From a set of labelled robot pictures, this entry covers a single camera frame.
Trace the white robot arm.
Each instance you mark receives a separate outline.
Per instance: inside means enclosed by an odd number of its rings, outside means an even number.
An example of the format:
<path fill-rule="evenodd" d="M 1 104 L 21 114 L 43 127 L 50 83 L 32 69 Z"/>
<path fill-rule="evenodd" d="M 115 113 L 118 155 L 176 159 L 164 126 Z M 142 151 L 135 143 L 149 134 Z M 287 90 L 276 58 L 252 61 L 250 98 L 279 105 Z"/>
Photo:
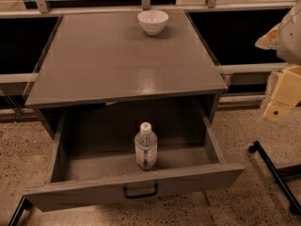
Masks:
<path fill-rule="evenodd" d="M 277 83 L 262 113 L 267 121 L 282 121 L 301 102 L 301 0 L 255 46 L 275 50 L 277 57 L 288 63 L 277 75 Z"/>

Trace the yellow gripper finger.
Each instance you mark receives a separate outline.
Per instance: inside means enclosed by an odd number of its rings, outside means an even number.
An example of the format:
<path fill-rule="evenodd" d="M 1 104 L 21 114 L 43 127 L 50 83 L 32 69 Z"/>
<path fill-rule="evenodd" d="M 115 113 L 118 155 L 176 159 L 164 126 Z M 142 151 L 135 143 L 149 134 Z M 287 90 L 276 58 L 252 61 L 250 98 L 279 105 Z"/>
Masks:
<path fill-rule="evenodd" d="M 277 75 L 276 86 L 262 116 L 267 121 L 282 121 L 300 102 L 301 66 L 294 65 Z"/>
<path fill-rule="evenodd" d="M 263 50 L 276 50 L 278 29 L 279 24 L 276 24 L 265 35 L 257 39 L 255 46 Z"/>

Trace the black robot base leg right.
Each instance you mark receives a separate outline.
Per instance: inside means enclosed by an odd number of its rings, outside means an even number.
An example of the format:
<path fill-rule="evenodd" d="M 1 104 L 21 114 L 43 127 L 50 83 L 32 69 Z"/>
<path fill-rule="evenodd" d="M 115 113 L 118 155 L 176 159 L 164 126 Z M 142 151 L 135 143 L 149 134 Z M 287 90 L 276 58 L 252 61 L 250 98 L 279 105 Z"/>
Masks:
<path fill-rule="evenodd" d="M 290 207 L 289 207 L 290 212 L 294 215 L 301 216 L 301 203 L 294 196 L 290 187 L 286 183 L 286 181 L 290 177 L 294 177 L 294 176 L 299 177 L 301 175 L 301 165 L 292 165 L 288 167 L 277 168 L 273 163 L 272 159 L 265 151 L 265 149 L 259 143 L 259 141 L 254 141 L 248 147 L 248 151 L 250 153 L 255 153 L 255 152 L 259 153 L 262 161 L 265 163 L 266 167 L 269 169 L 274 179 L 276 180 L 276 183 L 278 184 L 281 191 L 283 192 L 288 202 L 290 203 Z"/>

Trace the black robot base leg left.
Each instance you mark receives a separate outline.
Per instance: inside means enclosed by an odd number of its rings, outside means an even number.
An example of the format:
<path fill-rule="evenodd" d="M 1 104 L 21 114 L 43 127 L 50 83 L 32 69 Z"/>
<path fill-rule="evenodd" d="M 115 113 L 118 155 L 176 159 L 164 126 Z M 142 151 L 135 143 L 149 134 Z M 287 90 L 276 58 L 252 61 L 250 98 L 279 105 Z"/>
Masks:
<path fill-rule="evenodd" d="M 8 223 L 8 226 L 17 226 L 24 210 L 29 211 L 32 206 L 33 204 L 26 197 L 22 197 L 10 219 L 10 222 Z"/>

